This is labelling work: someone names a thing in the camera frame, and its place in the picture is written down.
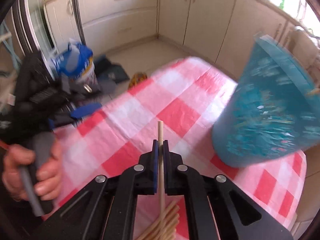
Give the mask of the person's left hand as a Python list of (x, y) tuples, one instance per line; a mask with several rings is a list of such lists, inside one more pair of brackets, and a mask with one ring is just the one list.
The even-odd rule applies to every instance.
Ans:
[[(16, 201), (28, 200), (18, 168), (34, 161), (35, 152), (20, 145), (10, 146), (4, 156), (2, 181)], [(62, 150), (58, 141), (53, 143), (50, 158), (37, 170), (36, 178), (34, 190), (41, 200), (53, 200), (59, 196), (62, 183)]]

